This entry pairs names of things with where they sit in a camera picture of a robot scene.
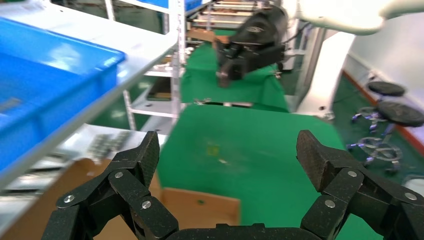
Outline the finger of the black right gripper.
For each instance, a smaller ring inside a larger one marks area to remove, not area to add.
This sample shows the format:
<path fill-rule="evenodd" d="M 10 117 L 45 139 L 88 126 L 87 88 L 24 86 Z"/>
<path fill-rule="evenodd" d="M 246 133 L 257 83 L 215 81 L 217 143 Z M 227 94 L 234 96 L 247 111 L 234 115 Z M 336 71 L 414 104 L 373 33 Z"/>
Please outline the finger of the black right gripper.
<path fill-rule="evenodd" d="M 232 82 L 243 79 L 243 61 L 239 58 L 243 46 L 238 43 L 216 43 L 215 49 L 217 84 L 221 88 L 228 88 Z"/>
<path fill-rule="evenodd" d="M 278 70 L 282 71 L 284 59 L 284 44 L 248 51 L 245 54 L 245 73 L 248 74 L 273 64 L 277 64 Z"/>

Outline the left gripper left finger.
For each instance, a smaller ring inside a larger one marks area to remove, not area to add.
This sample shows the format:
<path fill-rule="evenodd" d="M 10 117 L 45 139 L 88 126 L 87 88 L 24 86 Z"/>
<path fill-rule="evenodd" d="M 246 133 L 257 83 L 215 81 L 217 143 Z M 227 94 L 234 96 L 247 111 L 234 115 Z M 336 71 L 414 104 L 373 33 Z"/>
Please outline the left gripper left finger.
<path fill-rule="evenodd" d="M 139 240 L 169 238 L 179 223 L 149 190 L 159 155 L 155 131 L 139 146 L 118 152 L 102 173 L 57 200 L 41 238 L 92 240 L 117 216 Z"/>

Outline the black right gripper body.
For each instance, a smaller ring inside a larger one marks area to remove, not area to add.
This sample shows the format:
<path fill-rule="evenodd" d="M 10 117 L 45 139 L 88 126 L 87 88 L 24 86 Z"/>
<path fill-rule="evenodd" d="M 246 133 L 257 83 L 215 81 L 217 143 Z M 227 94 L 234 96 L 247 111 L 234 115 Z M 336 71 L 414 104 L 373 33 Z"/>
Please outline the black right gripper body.
<path fill-rule="evenodd" d="M 230 36 L 230 42 L 244 45 L 271 45 L 283 40 L 288 29 L 288 15 L 277 6 L 262 8 L 249 17 Z"/>

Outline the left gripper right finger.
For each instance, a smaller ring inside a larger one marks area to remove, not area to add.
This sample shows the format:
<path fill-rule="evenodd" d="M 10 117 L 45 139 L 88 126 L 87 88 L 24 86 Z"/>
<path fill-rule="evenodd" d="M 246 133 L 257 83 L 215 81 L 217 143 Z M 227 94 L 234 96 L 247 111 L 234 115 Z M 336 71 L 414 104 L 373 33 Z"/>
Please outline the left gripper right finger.
<path fill-rule="evenodd" d="M 385 240 L 424 237 L 424 198 L 378 176 L 345 150 L 325 146 L 309 131 L 296 142 L 297 160 L 319 193 L 301 228 L 334 240 L 350 215 L 363 219 Z"/>

